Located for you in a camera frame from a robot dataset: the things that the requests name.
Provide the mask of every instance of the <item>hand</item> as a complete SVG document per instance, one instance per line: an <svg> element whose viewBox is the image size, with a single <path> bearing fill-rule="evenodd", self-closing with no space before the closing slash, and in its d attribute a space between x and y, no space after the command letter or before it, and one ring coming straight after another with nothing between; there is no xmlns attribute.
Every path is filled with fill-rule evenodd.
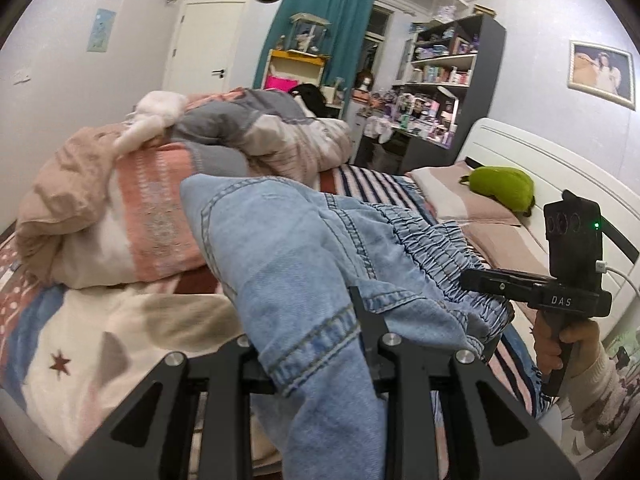
<svg viewBox="0 0 640 480"><path fill-rule="evenodd" d="M540 371L547 375L553 370L562 369L561 349L558 341L551 339L551 327L546 323L542 312L536 315L533 325L533 345ZM569 364L568 377L574 378L587 371L600 355L600 329L591 319L576 322L560 333L563 343L580 343L577 359Z"/></svg>

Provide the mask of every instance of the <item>red star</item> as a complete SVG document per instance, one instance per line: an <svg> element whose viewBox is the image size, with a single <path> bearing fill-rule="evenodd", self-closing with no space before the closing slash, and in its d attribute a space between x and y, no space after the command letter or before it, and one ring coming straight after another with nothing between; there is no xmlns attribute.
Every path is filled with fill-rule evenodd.
<svg viewBox="0 0 640 480"><path fill-rule="evenodd" d="M71 359L65 359L62 356L62 350L58 350L58 355L51 354L53 357L53 366L49 367L49 370L55 370L58 372L58 380L60 380L60 372L64 372L66 375L71 375L69 370L66 369L66 364L71 362Z"/></svg>

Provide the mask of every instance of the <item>blue jeans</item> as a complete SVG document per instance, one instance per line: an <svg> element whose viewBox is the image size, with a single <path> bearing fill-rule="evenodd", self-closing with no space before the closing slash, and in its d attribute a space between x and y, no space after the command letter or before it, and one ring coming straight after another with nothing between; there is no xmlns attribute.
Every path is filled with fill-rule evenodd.
<svg viewBox="0 0 640 480"><path fill-rule="evenodd" d="M480 355L507 302L458 286L481 268L453 222L315 192L284 178L195 175L181 198L193 235L278 388L252 406L287 480L383 476L385 402L374 392L348 286L389 329Z"/></svg>

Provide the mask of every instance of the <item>striped sheet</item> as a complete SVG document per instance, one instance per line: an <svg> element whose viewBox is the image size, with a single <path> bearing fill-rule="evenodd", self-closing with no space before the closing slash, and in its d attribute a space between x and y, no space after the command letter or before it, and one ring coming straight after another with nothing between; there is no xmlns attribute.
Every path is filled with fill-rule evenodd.
<svg viewBox="0 0 640 480"><path fill-rule="evenodd" d="M404 176L343 164L320 174L320 191L373 204L397 205L421 213L431 224L436 223L420 189Z"/></svg>
<svg viewBox="0 0 640 480"><path fill-rule="evenodd" d="M394 176L344 164L320 174L320 191L352 196L363 202L392 204L420 212L427 222L436 220L420 189L409 177ZM489 269L491 265L469 241L468 249ZM535 369L526 345L511 327L502 334L498 347L489 360L495 377L532 416L540 416L550 403L540 393L539 372Z"/></svg>

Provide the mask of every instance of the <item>white door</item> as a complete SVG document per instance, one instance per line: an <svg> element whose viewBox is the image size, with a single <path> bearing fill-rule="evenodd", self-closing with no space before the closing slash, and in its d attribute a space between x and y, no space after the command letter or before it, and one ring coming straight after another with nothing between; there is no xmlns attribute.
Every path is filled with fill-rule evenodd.
<svg viewBox="0 0 640 480"><path fill-rule="evenodd" d="M196 94L227 89L243 6L242 2L187 4L178 25L165 90Z"/></svg>

